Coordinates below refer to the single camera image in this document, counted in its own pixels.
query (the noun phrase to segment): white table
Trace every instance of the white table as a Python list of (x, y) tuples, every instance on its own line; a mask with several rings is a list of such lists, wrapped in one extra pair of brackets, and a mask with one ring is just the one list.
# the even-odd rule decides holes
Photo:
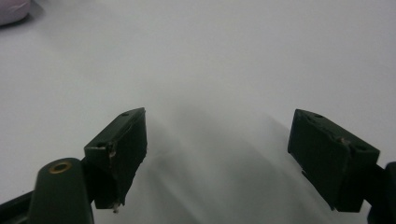
[(35, 0), (0, 30), (0, 203), (119, 113), (148, 155), (95, 223), (365, 223), (332, 212), (287, 153), (295, 108), (396, 161), (396, 2)]

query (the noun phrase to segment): purple object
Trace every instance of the purple object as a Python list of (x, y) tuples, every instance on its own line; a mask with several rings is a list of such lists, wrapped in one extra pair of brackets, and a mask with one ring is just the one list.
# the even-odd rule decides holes
[(30, 0), (0, 0), (0, 25), (20, 21), (30, 8)]

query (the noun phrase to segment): gray surface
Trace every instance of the gray surface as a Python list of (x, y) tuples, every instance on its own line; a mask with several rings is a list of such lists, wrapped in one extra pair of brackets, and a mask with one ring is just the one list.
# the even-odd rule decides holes
[(364, 223), (286, 153), (295, 108), (396, 160), (396, 2), (38, 0), (0, 29), (0, 202), (144, 106), (147, 159), (96, 223)]

